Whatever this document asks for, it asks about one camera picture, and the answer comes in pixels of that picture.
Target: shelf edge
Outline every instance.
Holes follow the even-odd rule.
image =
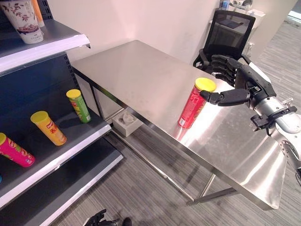
[[[56,210],[50,217],[48,217],[40,226],[50,225],[58,216],[60,216],[68,207],[70,207],[78,198],[80,198],[90,187],[99,181],[106,173],[108,173],[115,165],[117,165],[123,156],[118,156],[111,162],[103,171],[96,175],[90,182],[84,185],[77,193],[74,194],[67,202],[65,202],[58,210]]]
[[[0,58],[0,74],[18,66],[48,57],[72,48],[88,46],[89,39],[84,34],[26,49]]]
[[[41,168],[39,171],[31,175],[29,178],[27,178],[22,183],[18,184],[16,187],[11,189],[9,192],[7,192],[5,195],[0,197],[0,208],[5,206],[7,203],[9,203],[12,199],[17,197],[20,193],[25,191],[30,186],[34,185],[36,182],[38,182],[40,179],[44,178],[47,174],[49,174],[52,171],[57,170],[60,168],[60,166],[65,163],[68,159],[70,159],[72,156],[74,156],[76,153],[84,149],[86,146],[88,146],[90,143],[94,142],[98,138],[100,138],[105,133],[109,132],[111,130],[110,125],[105,125],[97,132],[93,133],[86,139],[79,142],[77,145],[69,149],[67,152],[59,156],[58,158],[52,160],[50,163],[48,163],[46,166]]]

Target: white wall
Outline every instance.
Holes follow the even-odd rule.
[[[252,8],[266,14],[250,42],[254,43],[252,60],[256,60],[273,38],[297,0],[254,0]]]
[[[219,0],[141,0],[135,39],[191,64]]]
[[[55,20],[86,34],[91,42],[91,49],[69,51],[71,61],[138,39],[191,63],[206,40],[208,21],[219,0],[80,2],[48,0]]]
[[[136,0],[48,0],[56,21],[84,33],[91,42],[68,51],[71,61],[129,42],[135,32]]]

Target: chip can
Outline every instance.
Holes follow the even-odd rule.
[[[81,92],[78,89],[70,89],[66,96],[69,98],[76,114],[79,116],[79,119],[83,123],[91,121],[91,116],[85,104]]]
[[[206,100],[201,97],[200,92],[206,90],[213,92],[216,89],[214,81],[208,78],[197,78],[192,88],[190,96],[178,120],[178,124],[183,128],[190,128],[197,118],[200,111],[203,109]]]
[[[0,133],[0,154],[23,167],[33,165],[35,161],[32,154],[9,139],[4,133]]]
[[[66,143],[67,138],[58,128],[58,126],[51,120],[48,113],[39,111],[34,113],[30,120],[51,140],[56,146]]]

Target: green pringles can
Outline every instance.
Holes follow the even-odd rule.
[[[79,119],[83,123],[87,123],[91,121],[91,116],[85,104],[83,97],[81,96],[81,92],[78,89],[70,89],[66,96],[69,98],[76,114],[79,116]]]

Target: gray shelf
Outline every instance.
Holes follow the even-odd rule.
[[[55,121],[67,137],[66,144],[62,146],[55,146],[40,130],[18,142],[35,156],[36,162],[31,167],[23,168],[7,158],[0,158],[3,178],[0,209],[111,130],[98,115],[91,110],[89,112],[92,118],[89,123],[81,123],[75,112]]]
[[[49,225],[122,159],[104,138],[97,140],[0,211],[1,224]]]
[[[44,40],[25,44],[12,28],[0,28],[0,76],[23,68],[30,62],[80,46],[89,46],[88,38],[55,20],[45,20]]]

